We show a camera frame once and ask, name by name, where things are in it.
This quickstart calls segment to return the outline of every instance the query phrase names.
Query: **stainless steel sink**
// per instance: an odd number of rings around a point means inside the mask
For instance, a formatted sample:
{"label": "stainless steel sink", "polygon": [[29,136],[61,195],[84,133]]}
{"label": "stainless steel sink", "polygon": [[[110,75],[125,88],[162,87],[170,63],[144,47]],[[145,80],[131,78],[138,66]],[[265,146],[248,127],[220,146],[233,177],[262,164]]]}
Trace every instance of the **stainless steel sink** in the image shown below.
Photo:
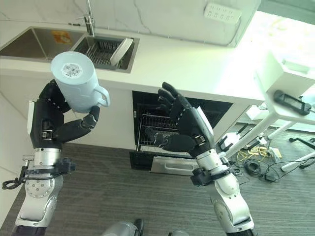
{"label": "stainless steel sink", "polygon": [[116,35],[85,36],[74,46],[73,50],[87,55],[95,68],[130,73],[139,39],[132,38],[131,46],[116,66],[112,66],[109,61],[125,38]]}
{"label": "stainless steel sink", "polygon": [[84,35],[65,29],[27,28],[0,48],[0,56],[51,61],[57,54],[70,51]]}
{"label": "stainless steel sink", "polygon": [[133,38],[117,65],[109,62],[125,38],[105,34],[92,37],[79,31],[30,27],[0,48],[0,58],[50,62],[59,53],[76,51],[87,55],[95,68],[130,73],[139,39]]}

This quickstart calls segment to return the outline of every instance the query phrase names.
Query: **gray carpet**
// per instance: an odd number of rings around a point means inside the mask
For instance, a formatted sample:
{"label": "gray carpet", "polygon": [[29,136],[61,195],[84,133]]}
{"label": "gray carpet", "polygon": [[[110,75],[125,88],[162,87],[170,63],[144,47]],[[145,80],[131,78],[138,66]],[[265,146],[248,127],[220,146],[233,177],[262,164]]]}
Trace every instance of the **gray carpet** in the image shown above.
{"label": "gray carpet", "polygon": [[[313,135],[292,131],[279,135],[271,146],[280,149],[283,161],[312,151],[301,143],[290,144],[291,136],[309,139]],[[145,220],[145,236],[166,236],[173,229],[185,229],[190,236],[225,235],[205,189],[193,186],[189,177],[132,170],[124,149],[66,144],[64,156],[76,162],[77,170],[64,177],[47,236],[99,236],[115,222],[136,218]],[[279,166],[275,168],[282,175]],[[241,192],[260,235],[314,234],[314,170],[315,165],[297,169],[272,184],[248,176],[239,178],[240,183],[250,179],[241,185]],[[22,189],[1,236],[10,235],[24,196]]]}

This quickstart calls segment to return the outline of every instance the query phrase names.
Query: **kitchen counter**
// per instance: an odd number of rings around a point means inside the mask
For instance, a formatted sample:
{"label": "kitchen counter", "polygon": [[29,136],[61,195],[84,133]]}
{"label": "kitchen counter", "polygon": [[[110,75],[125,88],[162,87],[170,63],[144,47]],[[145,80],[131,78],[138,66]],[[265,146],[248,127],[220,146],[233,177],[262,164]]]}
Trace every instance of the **kitchen counter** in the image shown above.
{"label": "kitchen counter", "polygon": [[[0,21],[0,46],[30,26],[86,31],[85,26]],[[166,81],[187,97],[244,105],[264,100],[253,79],[249,43],[226,48],[106,29],[96,34],[140,38],[130,74],[96,70],[105,87],[156,93]],[[0,59],[0,75],[52,78],[49,63],[11,59]]]}

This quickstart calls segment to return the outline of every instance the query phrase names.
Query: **barcode sticker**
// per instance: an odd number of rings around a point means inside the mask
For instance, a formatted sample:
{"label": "barcode sticker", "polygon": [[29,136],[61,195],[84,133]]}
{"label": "barcode sticker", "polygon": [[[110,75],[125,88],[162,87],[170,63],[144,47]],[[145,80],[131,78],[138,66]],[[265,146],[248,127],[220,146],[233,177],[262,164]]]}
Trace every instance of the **barcode sticker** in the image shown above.
{"label": "barcode sticker", "polygon": [[61,72],[64,76],[70,79],[77,79],[81,76],[83,70],[77,63],[66,63],[63,65]]}

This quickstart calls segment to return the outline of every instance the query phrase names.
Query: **table leg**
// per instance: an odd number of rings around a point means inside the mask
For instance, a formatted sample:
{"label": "table leg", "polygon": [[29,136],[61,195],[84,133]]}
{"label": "table leg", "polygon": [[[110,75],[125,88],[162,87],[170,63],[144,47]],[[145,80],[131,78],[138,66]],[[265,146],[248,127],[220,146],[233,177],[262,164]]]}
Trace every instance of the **table leg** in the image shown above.
{"label": "table leg", "polygon": [[269,113],[268,116],[266,116],[258,125],[256,125],[250,132],[248,132],[244,137],[242,137],[240,141],[238,141],[236,144],[230,147],[230,149],[226,152],[226,158],[230,158],[232,155],[237,153],[246,144],[248,144],[251,140],[256,138],[271,124],[273,124],[277,119],[278,117],[276,114]]}
{"label": "table leg", "polygon": [[307,154],[295,161],[292,161],[284,166],[281,166],[281,170],[284,171],[284,172],[289,172],[291,170],[293,170],[294,168],[298,167],[299,165],[303,164],[303,161],[311,158],[311,157],[314,157],[315,156],[315,151],[311,152],[310,154]]}
{"label": "table leg", "polygon": [[294,121],[287,121],[283,126],[279,127],[277,130],[272,132],[271,134],[268,135],[268,139],[272,140],[276,135],[286,131],[289,129],[292,125],[294,125],[296,122]]}

